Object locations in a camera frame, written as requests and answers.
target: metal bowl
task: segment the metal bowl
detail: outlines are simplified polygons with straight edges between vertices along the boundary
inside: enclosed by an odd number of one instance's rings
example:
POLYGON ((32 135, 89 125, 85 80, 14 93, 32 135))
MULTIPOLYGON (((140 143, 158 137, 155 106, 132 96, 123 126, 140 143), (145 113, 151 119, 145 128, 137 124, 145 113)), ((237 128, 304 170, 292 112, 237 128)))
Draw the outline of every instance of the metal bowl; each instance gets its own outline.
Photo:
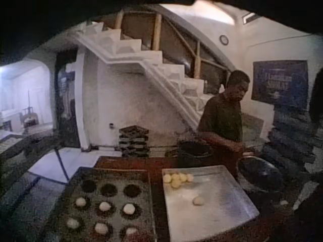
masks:
POLYGON ((256 156, 244 156, 237 162, 238 181, 251 192, 279 192, 284 180, 280 171, 268 161, 256 156))

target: metal baking sheet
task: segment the metal baking sheet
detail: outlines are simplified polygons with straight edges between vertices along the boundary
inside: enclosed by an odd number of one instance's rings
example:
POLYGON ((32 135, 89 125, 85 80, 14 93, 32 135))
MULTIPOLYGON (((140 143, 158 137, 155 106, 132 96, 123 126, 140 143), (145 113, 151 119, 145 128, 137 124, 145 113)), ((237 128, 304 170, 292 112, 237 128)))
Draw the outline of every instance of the metal baking sheet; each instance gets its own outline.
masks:
POLYGON ((259 215, 252 201, 223 165, 163 169, 163 175, 190 173, 194 181, 178 189, 164 183, 172 242, 199 241, 233 229, 259 215), (193 198, 204 198, 194 206, 193 198))
POLYGON ((44 238, 42 241, 123 241, 120 233, 127 226, 137 227, 155 235, 149 173, 146 170, 80 167, 52 211, 49 225, 46 229, 47 234, 51 234, 51 238, 44 238), (82 190, 82 183, 85 180, 96 182, 94 192, 86 193, 82 190), (101 194, 100 189, 106 184, 116 186, 118 192, 115 196, 106 197, 101 194), (135 198, 127 197, 123 193, 123 189, 127 185, 140 187, 141 193, 135 198), (75 200, 79 197, 90 199, 90 207, 87 210, 80 211, 75 207, 75 200), (97 213, 97 206, 104 201, 115 206, 115 212, 107 217, 97 213), (121 210, 127 203, 137 204, 141 208, 139 217, 130 220, 121 215, 121 210), (66 221, 69 217, 83 220, 84 226, 80 232, 70 231, 67 228, 66 221), (94 226, 97 222, 107 223, 112 226, 113 234, 109 238, 95 234, 94 226))

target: arched doorway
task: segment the arched doorway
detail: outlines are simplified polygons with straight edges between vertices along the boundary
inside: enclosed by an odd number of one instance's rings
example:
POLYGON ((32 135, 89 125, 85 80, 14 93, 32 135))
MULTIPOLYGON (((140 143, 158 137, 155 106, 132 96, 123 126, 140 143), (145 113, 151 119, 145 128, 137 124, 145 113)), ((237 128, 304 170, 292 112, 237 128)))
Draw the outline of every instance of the arched doorway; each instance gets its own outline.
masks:
POLYGON ((50 108, 50 73, 34 59, 1 67, 0 111, 2 129, 25 133, 28 126, 52 127, 50 108))

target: window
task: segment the window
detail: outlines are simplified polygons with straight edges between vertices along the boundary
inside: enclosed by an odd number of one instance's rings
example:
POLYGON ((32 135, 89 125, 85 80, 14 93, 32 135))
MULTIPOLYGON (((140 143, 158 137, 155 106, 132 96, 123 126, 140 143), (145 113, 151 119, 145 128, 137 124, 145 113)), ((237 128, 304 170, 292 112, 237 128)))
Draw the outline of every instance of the window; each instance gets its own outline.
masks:
POLYGON ((261 16, 258 15, 258 14, 255 14, 255 13, 249 13, 245 16, 242 17, 242 21, 243 21, 243 24, 247 24, 247 23, 250 23, 251 21, 254 21, 258 18, 260 18, 261 16))

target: stacked trays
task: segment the stacked trays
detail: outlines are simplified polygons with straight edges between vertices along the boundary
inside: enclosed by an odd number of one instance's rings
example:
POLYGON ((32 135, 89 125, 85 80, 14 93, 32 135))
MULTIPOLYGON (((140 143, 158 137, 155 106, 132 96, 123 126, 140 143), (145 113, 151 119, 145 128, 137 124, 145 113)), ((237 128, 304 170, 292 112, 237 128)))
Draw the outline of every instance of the stacked trays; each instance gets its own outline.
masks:
POLYGON ((123 157, 148 157, 147 140, 149 130, 134 125, 119 130, 119 147, 123 157))
POLYGON ((56 203, 46 234, 54 234, 55 241, 124 241, 129 227, 155 234, 148 172, 81 167, 56 203), (82 208, 75 204, 80 197, 86 200, 82 208), (112 207, 102 212, 101 202, 112 207), (136 208, 133 215, 123 212, 128 203, 136 208), (79 221, 80 227, 68 228, 69 218, 79 221), (95 232, 97 223, 108 227, 106 235, 95 232))
POLYGON ((273 163, 285 177, 298 178, 306 172, 305 163, 314 163, 314 147, 322 148, 323 132, 312 134, 309 115, 304 110, 275 105, 273 125, 268 134, 270 142, 262 149, 262 158, 273 163))

